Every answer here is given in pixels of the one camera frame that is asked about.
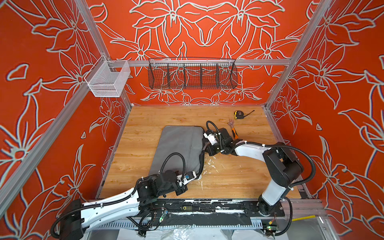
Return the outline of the grey zippered laptop bag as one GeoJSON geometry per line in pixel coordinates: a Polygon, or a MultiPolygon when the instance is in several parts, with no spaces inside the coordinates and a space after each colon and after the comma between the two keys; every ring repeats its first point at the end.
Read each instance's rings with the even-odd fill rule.
{"type": "Polygon", "coordinates": [[[186,172],[194,171],[199,179],[204,168],[204,129],[196,126],[166,126],[155,152],[149,175],[159,173],[171,153],[180,153],[186,162],[186,172]]]}

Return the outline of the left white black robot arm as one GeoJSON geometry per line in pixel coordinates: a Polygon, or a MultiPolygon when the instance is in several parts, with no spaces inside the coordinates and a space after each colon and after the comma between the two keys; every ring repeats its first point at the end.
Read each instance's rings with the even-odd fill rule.
{"type": "Polygon", "coordinates": [[[72,201],[52,224],[50,234],[59,240],[80,240],[93,228],[138,215],[160,196],[172,192],[177,195],[185,193],[188,183],[195,179],[197,174],[194,171],[187,172],[183,155],[171,153],[157,174],[138,179],[128,191],[94,202],[83,203],[81,199],[72,201]],[[167,162],[174,156],[182,160],[181,172],[165,170],[167,162]]]}

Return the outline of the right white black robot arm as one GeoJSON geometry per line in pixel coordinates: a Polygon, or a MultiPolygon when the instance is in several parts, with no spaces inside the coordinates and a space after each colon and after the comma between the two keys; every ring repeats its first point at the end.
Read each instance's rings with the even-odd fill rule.
{"type": "Polygon", "coordinates": [[[258,198],[257,211],[262,216],[267,217],[274,212],[281,200],[286,200],[290,208],[290,217],[282,231],[273,230],[271,227],[264,227],[263,235],[275,238],[288,231],[293,221],[293,205],[287,194],[295,186],[312,180],[316,174],[315,162],[308,154],[281,142],[274,145],[265,145],[242,139],[234,140],[225,128],[219,129],[217,126],[214,126],[213,129],[208,128],[204,133],[203,149],[199,156],[200,169],[197,174],[198,176],[202,174],[204,169],[205,153],[208,153],[210,156],[222,154],[248,157],[264,162],[271,176],[271,181],[258,198]],[[298,177],[303,173],[304,168],[298,157],[294,154],[295,152],[302,154],[311,165],[310,175],[300,181],[298,177]]]}

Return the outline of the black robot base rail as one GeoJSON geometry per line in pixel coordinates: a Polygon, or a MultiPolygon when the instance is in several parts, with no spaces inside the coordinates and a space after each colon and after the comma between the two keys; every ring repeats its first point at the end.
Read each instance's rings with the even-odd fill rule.
{"type": "Polygon", "coordinates": [[[227,229],[261,229],[270,221],[285,220],[289,213],[282,204],[268,216],[260,214],[256,199],[160,199],[142,208],[132,219],[146,225],[151,217],[153,226],[167,227],[214,227],[227,229]]]}

